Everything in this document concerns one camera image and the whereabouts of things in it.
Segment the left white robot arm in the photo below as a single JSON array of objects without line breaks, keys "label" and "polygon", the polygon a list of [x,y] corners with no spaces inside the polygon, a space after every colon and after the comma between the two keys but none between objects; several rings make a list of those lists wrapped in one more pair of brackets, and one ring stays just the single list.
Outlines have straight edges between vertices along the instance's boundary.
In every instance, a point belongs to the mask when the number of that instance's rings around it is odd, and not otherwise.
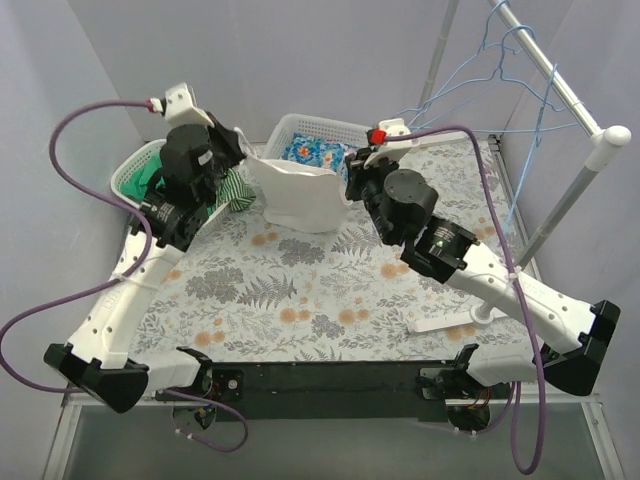
[{"label": "left white robot arm", "polygon": [[161,165],[135,207],[114,272],[86,320],[63,344],[50,345],[47,365],[117,413],[147,392],[177,388],[193,400],[213,386],[213,362],[189,347],[133,359],[129,349],[161,283],[209,220],[222,184],[245,154],[237,131],[219,123],[173,128]]}]

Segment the white rectangular basket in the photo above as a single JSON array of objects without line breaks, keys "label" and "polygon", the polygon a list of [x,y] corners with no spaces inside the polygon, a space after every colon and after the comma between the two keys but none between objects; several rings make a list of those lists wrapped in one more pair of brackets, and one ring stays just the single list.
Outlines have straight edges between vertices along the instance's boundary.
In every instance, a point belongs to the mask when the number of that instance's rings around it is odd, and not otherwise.
[{"label": "white rectangular basket", "polygon": [[262,151],[266,159],[280,159],[295,134],[357,147],[367,145],[369,126],[303,114],[284,115],[275,126]]}]

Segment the white oval laundry basket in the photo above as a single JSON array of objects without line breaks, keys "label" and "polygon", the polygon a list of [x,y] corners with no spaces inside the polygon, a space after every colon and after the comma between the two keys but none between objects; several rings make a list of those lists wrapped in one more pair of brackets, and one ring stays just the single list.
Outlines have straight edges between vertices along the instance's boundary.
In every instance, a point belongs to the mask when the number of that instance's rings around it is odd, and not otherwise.
[{"label": "white oval laundry basket", "polygon": [[[146,143],[134,153],[132,153],[112,174],[110,179],[111,191],[115,196],[120,198],[123,202],[131,205],[134,209],[140,208],[140,203],[137,203],[129,198],[126,198],[121,192],[120,187],[124,181],[131,177],[134,169],[139,166],[145,165],[149,158],[152,156],[159,156],[160,149],[165,144],[165,139],[157,139]],[[204,227],[208,225],[215,225],[222,221],[229,213],[230,208],[227,205],[223,205],[221,208],[215,208],[207,221],[203,224]]]}]

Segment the white tank top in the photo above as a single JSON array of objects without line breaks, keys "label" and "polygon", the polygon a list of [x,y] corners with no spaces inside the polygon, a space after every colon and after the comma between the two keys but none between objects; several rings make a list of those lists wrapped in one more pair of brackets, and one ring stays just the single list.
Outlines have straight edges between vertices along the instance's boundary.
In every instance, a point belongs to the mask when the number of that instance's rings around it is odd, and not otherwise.
[{"label": "white tank top", "polygon": [[344,183],[333,171],[287,160],[264,159],[236,127],[245,163],[264,197],[264,219],[303,233],[336,230],[344,220],[349,202]]}]

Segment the green shirt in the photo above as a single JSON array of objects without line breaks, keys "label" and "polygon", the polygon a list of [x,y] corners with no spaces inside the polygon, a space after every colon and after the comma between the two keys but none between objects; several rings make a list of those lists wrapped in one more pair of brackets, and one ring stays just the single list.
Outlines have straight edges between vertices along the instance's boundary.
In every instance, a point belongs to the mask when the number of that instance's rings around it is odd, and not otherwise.
[{"label": "green shirt", "polygon": [[121,185],[120,192],[126,198],[140,203],[146,195],[150,180],[161,166],[162,163],[158,155],[150,157],[145,165],[133,170],[131,177]]}]

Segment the green striped garment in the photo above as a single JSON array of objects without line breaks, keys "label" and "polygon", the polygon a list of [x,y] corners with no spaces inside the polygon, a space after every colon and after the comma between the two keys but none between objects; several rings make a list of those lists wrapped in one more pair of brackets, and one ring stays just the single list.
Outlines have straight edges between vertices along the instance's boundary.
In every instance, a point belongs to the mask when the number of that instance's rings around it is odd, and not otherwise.
[{"label": "green striped garment", "polygon": [[232,212],[240,212],[249,208],[255,199],[256,194],[242,175],[237,170],[231,169],[226,173],[217,190],[216,208],[227,205]]}]

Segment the blue floral cloth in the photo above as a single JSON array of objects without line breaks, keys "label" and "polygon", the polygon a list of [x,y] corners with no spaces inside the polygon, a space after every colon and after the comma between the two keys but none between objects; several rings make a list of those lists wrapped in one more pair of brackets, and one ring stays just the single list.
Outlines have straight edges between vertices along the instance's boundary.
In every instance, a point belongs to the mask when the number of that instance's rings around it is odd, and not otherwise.
[{"label": "blue floral cloth", "polygon": [[281,158],[337,172],[344,165],[345,157],[356,150],[357,147],[350,144],[295,133]]}]

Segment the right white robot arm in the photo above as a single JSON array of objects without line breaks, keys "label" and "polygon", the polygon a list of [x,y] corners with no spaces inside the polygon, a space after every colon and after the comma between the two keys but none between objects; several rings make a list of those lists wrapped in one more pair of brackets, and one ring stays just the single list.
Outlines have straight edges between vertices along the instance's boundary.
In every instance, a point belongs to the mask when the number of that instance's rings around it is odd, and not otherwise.
[{"label": "right white robot arm", "polygon": [[375,155],[365,147],[347,156],[346,196],[364,204],[382,243],[401,247],[402,262],[419,275],[488,302],[542,341],[466,345],[424,386],[444,398],[471,398],[499,384],[544,380],[570,395],[590,395],[619,308],[573,299],[507,268],[471,231],[434,215],[438,193],[421,174]]}]

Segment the silver clothes rack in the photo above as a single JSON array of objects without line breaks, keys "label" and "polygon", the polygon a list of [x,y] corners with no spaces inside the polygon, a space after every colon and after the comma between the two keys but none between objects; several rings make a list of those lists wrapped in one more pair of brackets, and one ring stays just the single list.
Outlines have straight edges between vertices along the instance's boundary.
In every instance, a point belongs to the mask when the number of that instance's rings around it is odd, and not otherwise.
[{"label": "silver clothes rack", "polygon": [[[574,134],[564,133],[561,139],[544,148],[543,169],[535,175],[532,186],[534,199],[548,201],[550,194],[558,191],[557,184],[564,178],[569,167],[575,166],[578,171],[566,189],[559,193],[558,200],[552,204],[546,219],[530,232],[526,244],[515,259],[501,267],[498,274],[492,274],[489,270],[497,265],[497,257],[491,255],[485,247],[475,248],[479,270],[463,278],[460,285],[463,290],[469,291],[473,284],[491,280],[495,282],[495,288],[479,304],[462,313],[410,322],[408,331],[412,335],[465,325],[486,327],[494,321],[497,312],[507,317],[509,308],[517,304],[515,283],[522,284],[531,308],[540,307],[546,317],[551,317],[553,312],[549,307],[561,302],[562,294],[528,277],[524,271],[542,253],[553,232],[597,175],[632,139],[631,131],[623,125],[602,127],[598,124],[594,114],[538,45],[533,31],[517,19],[508,2],[494,1],[491,6],[490,14],[501,19],[507,34],[516,39],[521,51],[526,53],[544,78],[545,90],[555,93],[561,100],[586,138],[580,140]],[[607,63],[604,55],[611,44],[607,37],[617,25],[621,6],[618,1],[576,1],[558,27],[551,47],[562,53],[564,60],[569,63],[571,73],[583,85],[594,83],[601,76],[599,69]]]}]

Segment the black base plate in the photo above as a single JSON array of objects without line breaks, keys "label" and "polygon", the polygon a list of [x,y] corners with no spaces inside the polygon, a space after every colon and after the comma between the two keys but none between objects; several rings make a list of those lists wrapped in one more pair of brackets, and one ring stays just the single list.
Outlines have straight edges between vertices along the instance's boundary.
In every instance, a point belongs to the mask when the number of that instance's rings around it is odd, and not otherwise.
[{"label": "black base plate", "polygon": [[217,363],[213,400],[249,420],[414,418],[445,422],[448,402],[486,407],[509,387],[482,387],[450,361]]}]

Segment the floral table mat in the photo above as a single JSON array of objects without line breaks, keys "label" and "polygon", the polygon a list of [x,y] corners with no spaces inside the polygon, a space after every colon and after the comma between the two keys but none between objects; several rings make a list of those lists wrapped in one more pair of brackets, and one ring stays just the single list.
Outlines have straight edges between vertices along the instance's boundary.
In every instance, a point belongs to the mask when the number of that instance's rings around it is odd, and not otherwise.
[{"label": "floral table mat", "polygon": [[423,278],[381,244],[353,205],[333,232],[264,219],[254,201],[206,226],[162,281],[129,346],[132,357],[188,346],[215,360],[444,360],[471,343],[526,341],[519,323],[412,335],[412,321],[465,312],[473,296]]}]

